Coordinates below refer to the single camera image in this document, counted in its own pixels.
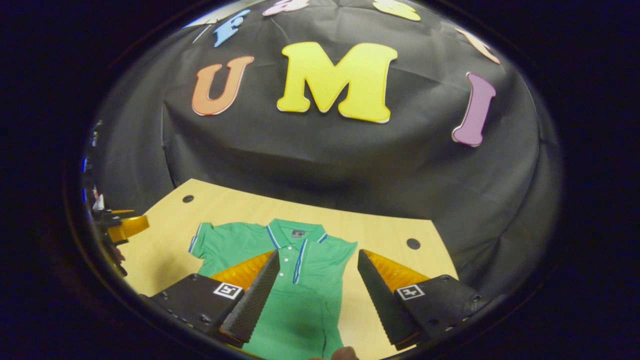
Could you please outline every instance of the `orange object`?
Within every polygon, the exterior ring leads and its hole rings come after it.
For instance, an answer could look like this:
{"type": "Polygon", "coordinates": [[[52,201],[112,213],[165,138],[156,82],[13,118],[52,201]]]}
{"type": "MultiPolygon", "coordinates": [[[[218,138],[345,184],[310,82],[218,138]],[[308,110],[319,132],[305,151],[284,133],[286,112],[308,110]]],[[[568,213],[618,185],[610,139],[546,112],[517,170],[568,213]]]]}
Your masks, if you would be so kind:
{"type": "Polygon", "coordinates": [[[124,213],[132,213],[135,210],[112,210],[111,213],[112,214],[124,214],[124,213]]]}
{"type": "Polygon", "coordinates": [[[120,220],[120,225],[107,229],[109,237],[113,243],[126,240],[140,231],[149,227],[149,221],[146,215],[132,218],[124,218],[120,220]]]}
{"type": "Polygon", "coordinates": [[[382,255],[365,249],[362,250],[367,254],[371,263],[373,263],[373,266],[375,266],[378,273],[380,273],[391,292],[394,292],[398,288],[404,288],[405,286],[429,280],[429,277],[396,263],[393,260],[387,259],[382,255]]]}
{"type": "Polygon", "coordinates": [[[211,276],[211,279],[240,286],[247,291],[273,251],[274,250],[265,252],[262,255],[255,256],[254,258],[245,260],[240,264],[224,269],[211,276]]]}

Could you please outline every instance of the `black cloth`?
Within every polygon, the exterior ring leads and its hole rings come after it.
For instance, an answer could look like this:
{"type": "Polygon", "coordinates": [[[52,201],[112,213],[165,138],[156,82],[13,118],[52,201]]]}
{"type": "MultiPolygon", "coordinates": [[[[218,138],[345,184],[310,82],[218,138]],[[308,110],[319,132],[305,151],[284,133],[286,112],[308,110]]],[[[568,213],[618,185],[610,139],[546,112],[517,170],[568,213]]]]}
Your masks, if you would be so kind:
{"type": "MultiPolygon", "coordinates": [[[[144,212],[194,178],[245,192],[326,208],[434,221],[461,281],[495,297],[515,289],[545,253],[561,193],[561,153],[536,90],[492,48],[484,57],[456,25],[417,5],[419,22],[383,13],[371,0],[313,0],[263,17],[255,4],[238,32],[213,47],[227,19],[177,30],[122,77],[96,120],[104,123],[93,159],[111,208],[144,212]],[[317,42],[336,64],[362,42],[398,52],[390,63],[386,124],[348,119],[338,103],[321,113],[276,108],[287,57],[317,42]],[[253,56],[234,103],[199,116],[191,108],[196,73],[253,56]],[[467,110],[467,72],[489,81],[491,101],[476,148],[452,130],[467,110]]],[[[312,99],[308,89],[305,97],[312,99]]]]}

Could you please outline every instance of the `wooden table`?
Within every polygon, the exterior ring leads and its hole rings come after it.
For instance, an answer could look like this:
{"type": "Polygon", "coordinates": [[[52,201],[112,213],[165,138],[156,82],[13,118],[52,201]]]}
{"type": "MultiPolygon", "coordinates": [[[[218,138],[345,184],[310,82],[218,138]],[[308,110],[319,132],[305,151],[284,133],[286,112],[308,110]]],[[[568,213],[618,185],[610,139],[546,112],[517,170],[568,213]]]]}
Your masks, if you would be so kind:
{"type": "Polygon", "coordinates": [[[322,224],[328,234],[358,248],[343,277],[339,330],[345,345],[361,360],[397,354],[383,330],[357,270],[358,251],[367,249],[428,276],[458,278],[433,223],[429,220],[382,217],[302,205],[240,192],[191,179],[169,193],[146,213],[149,228],[119,246],[125,256],[125,278],[138,293],[155,295],[188,274],[198,272],[202,260],[189,254],[189,244],[200,222],[221,225],[248,222],[266,225],[274,218],[322,224]],[[185,203],[182,199],[192,195],[185,203]],[[420,242],[410,249],[407,239],[420,242]]]}

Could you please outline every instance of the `orange letter u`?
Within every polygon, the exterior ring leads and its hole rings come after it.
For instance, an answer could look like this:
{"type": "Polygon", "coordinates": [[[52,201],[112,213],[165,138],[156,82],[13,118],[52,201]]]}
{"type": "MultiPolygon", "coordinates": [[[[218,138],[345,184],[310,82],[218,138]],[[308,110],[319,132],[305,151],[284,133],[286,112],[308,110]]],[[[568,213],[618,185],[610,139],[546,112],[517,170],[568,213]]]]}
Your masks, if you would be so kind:
{"type": "Polygon", "coordinates": [[[222,91],[222,95],[217,99],[209,98],[209,90],[211,89],[211,83],[213,83],[213,77],[216,75],[216,72],[222,68],[222,65],[215,64],[198,71],[196,75],[198,81],[193,90],[193,98],[191,100],[193,111],[202,116],[215,115],[225,111],[231,106],[238,94],[244,68],[251,62],[253,62],[253,56],[242,56],[227,63],[230,69],[227,84],[225,85],[224,91],[222,91]]]}

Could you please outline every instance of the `green polo shirt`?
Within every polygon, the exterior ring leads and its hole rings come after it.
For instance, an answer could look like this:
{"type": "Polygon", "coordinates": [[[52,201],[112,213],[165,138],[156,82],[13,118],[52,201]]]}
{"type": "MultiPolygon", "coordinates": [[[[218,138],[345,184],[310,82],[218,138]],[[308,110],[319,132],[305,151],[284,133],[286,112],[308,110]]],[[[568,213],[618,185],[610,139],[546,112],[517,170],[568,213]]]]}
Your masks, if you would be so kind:
{"type": "Polygon", "coordinates": [[[212,276],[278,249],[280,273],[243,350],[267,360],[307,360],[328,359],[343,346],[342,274],[356,246],[328,235],[322,225],[275,219],[267,226],[202,223],[189,252],[204,260],[198,273],[212,276]]]}

